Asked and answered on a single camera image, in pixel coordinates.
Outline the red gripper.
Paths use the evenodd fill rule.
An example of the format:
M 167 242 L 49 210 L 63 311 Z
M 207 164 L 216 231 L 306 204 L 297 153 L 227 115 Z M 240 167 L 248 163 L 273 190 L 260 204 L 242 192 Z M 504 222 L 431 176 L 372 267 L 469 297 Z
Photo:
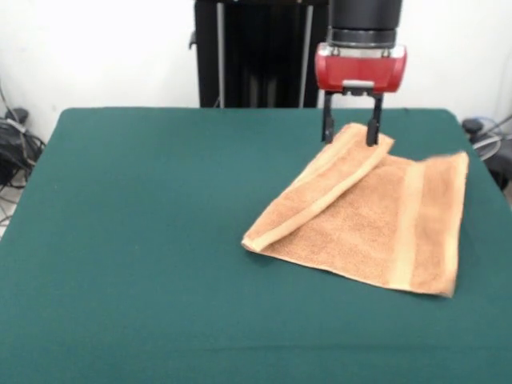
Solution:
M 332 142 L 334 119 L 332 97 L 344 90 L 370 90 L 375 93 L 396 92 L 403 79 L 407 61 L 404 46 L 383 49 L 355 49 L 318 44 L 315 75 L 318 88 L 324 90 L 322 142 Z M 366 145 L 376 146 L 381 125 L 383 94 L 373 94 L 374 108 L 367 123 Z

